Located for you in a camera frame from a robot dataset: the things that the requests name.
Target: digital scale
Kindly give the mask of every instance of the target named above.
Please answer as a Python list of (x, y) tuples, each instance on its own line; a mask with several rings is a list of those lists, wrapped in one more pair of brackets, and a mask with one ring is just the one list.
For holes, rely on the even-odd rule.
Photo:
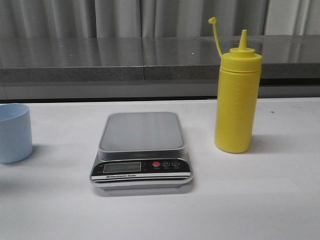
[(177, 114), (109, 115), (90, 181), (104, 190), (180, 187), (193, 178)]

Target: gray curtain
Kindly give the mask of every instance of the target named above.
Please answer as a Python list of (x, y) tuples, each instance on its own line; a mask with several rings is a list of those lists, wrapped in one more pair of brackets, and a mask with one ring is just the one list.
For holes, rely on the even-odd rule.
[(319, 0), (0, 0), (0, 38), (320, 34)]

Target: red button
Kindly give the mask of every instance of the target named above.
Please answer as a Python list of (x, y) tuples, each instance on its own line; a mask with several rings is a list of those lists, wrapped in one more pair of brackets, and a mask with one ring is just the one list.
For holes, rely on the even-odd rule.
[(161, 165), (161, 163), (159, 161), (154, 161), (152, 163), (152, 166), (154, 166), (154, 167), (159, 167), (160, 165)]

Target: yellow squeeze bottle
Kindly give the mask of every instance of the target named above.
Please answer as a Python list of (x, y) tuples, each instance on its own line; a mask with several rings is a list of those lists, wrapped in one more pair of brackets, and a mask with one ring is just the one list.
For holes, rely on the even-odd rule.
[(247, 47), (247, 30), (242, 30), (239, 47), (222, 54), (216, 22), (209, 19), (221, 57), (214, 141), (225, 152), (243, 153), (251, 144), (262, 56)]

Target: gray countertop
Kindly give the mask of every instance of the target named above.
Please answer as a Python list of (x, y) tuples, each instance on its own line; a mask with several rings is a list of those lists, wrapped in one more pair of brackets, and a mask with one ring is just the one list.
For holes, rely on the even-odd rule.
[[(221, 37), (222, 52), (239, 38)], [(248, 47), (263, 56), (263, 80), (320, 78), (320, 35), (249, 36)], [(0, 39), (0, 93), (1, 85), (217, 84), (219, 67), (212, 37)]]

